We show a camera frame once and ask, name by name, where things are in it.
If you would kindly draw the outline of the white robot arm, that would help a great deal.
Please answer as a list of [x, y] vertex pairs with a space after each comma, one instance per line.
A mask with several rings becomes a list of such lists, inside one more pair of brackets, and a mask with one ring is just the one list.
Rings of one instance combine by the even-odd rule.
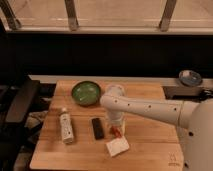
[[213, 171], [213, 99], [200, 103], [184, 100], [129, 98], [119, 85], [109, 86], [100, 98], [109, 122], [123, 121], [123, 112], [185, 128], [182, 171]]

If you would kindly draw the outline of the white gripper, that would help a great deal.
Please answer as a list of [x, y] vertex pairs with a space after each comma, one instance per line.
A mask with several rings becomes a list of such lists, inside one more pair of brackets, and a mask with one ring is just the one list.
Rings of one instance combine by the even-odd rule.
[[122, 136], [125, 135], [126, 123], [123, 112], [118, 111], [108, 111], [107, 112], [107, 122], [110, 127], [115, 126], [120, 129]]

